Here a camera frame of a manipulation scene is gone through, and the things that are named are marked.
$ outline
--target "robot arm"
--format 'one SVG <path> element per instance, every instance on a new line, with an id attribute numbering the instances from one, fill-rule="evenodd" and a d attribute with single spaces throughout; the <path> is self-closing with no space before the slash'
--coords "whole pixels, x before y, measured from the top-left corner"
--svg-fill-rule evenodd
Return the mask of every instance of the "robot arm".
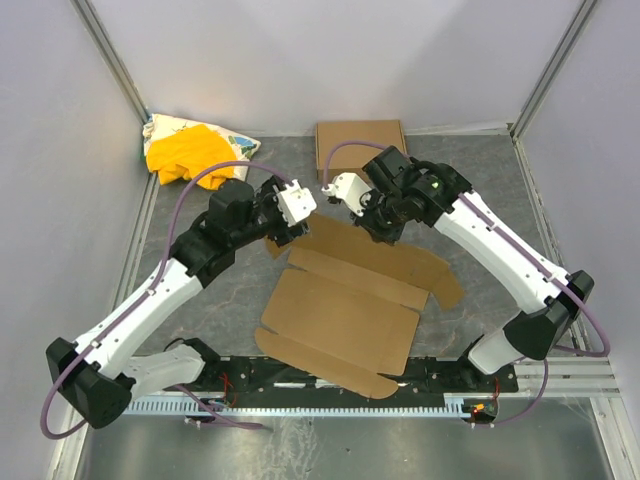
<path id="1" fill-rule="evenodd" d="M 356 225 L 375 241 L 393 244 L 408 221 L 423 222 L 471 253 L 520 307 L 502 329 L 468 350 L 471 364 L 491 374 L 521 357 L 546 358 L 579 311 L 559 285 L 584 301 L 593 288 L 591 277 L 583 271 L 570 275 L 536 252 L 448 165 L 407 159 L 389 147 L 363 170 L 373 189 L 352 173 L 323 189 L 330 201 L 344 201 Z"/>
<path id="2" fill-rule="evenodd" d="M 195 381 L 220 359 L 197 339 L 168 352 L 133 355 L 172 312 L 233 265 L 236 250 L 265 236 L 279 246 L 291 242 L 307 233 L 305 219 L 315 208 L 309 190 L 295 180 L 284 185 L 272 177 L 256 192 L 245 182 L 227 180 L 211 195 L 208 210 L 173 243 L 155 289 L 150 286 L 160 265 L 116 310 L 75 342 L 58 338 L 47 348 L 55 382 L 80 352 L 93 346 L 59 392 L 91 426 L 102 428 L 120 416 L 132 400 Z M 145 292 L 149 294 L 146 300 L 96 342 L 95 338 Z"/>

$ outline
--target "white wall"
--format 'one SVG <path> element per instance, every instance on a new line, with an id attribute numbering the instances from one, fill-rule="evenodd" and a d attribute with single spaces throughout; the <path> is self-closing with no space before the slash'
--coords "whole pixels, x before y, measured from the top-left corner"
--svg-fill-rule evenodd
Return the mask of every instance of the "white wall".
<path id="1" fill-rule="evenodd" d="M 111 307 L 146 174 L 140 125 L 70 2 L 4 2 L 0 45 L 0 477 L 35 480 L 54 446 L 45 348 Z"/>
<path id="2" fill-rule="evenodd" d="M 94 0 L 153 111 L 248 133 L 514 121 L 578 0 Z"/>
<path id="3" fill-rule="evenodd" d="M 524 136 L 560 249 L 590 304 L 640 435 L 640 3 L 601 2 Z"/>

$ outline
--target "yellow cloth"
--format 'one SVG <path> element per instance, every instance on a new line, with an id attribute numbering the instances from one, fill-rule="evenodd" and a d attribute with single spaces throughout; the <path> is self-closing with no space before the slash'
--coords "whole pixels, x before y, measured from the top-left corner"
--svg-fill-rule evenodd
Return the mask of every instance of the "yellow cloth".
<path id="1" fill-rule="evenodd" d="M 160 185 L 178 178 L 191 180 L 204 169 L 237 160 L 231 145 L 205 125 L 185 128 L 170 137 L 153 142 L 147 152 L 147 167 L 158 172 Z M 233 176 L 234 167 L 224 167 L 198 180 L 198 185 L 217 190 Z"/>

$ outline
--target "gray floor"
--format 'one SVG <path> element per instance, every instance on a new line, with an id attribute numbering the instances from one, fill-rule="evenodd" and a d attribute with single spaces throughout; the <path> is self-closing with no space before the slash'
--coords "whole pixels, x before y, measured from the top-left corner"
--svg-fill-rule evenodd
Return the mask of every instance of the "gray floor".
<path id="1" fill-rule="evenodd" d="M 523 401 L 501 402 L 507 415 Z M 253 418 L 268 431 L 123 416 L 89 434 L 76 480 L 607 480 L 588 400 L 545 400 L 495 429 L 461 420 Z"/>
<path id="2" fill-rule="evenodd" d="M 344 207 L 327 203 L 318 193 L 313 137 L 264 138 L 254 161 L 273 165 L 309 186 L 316 194 L 321 213 L 348 221 Z M 516 233 L 542 251 L 533 210 L 508 136 L 409 136 L 409 152 L 423 160 L 446 162 L 474 185 L 485 201 Z M 267 175 L 249 173 L 259 185 Z M 184 187 L 176 182 L 160 187 L 153 212 L 138 282 L 157 265 L 166 239 L 169 217 Z M 177 231 L 186 229 L 206 209 L 209 193 L 196 189 L 182 210 Z M 517 311 L 507 291 L 468 253 L 426 226 L 408 225 L 403 241 L 428 248 L 451 263 L 466 290 L 463 301 L 442 312 L 430 300 L 416 332 L 412 355 L 457 356 L 482 333 L 506 322 Z M 237 254 L 237 263 L 209 288 L 175 312 L 149 339 L 139 353 L 162 350 L 173 338 L 198 336 L 220 354 L 255 355 L 254 341 L 260 316 L 286 265 L 267 255 L 262 242 Z"/>

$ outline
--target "cardboard box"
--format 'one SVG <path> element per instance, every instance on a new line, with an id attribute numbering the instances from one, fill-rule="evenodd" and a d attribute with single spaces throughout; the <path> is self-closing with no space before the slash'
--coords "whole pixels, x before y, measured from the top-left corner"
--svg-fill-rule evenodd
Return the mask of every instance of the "cardboard box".
<path id="1" fill-rule="evenodd" d="M 316 125 L 316 166 L 318 180 L 322 180 L 324 162 L 331 149 L 346 140 L 366 140 L 382 145 L 395 145 L 404 153 L 407 146 L 400 120 L 374 120 L 361 122 L 320 122 Z M 362 171 L 380 150 L 361 145 L 349 145 L 339 149 L 329 165 L 329 181 L 343 172 L 357 173 L 366 182 L 369 178 Z"/>
<path id="2" fill-rule="evenodd" d="M 409 245 L 374 243 L 364 230 L 322 215 L 296 239 L 255 333 L 268 356 L 365 397 L 396 392 L 420 313 L 464 295 L 449 265 Z M 284 249 L 268 242 L 277 257 Z"/>

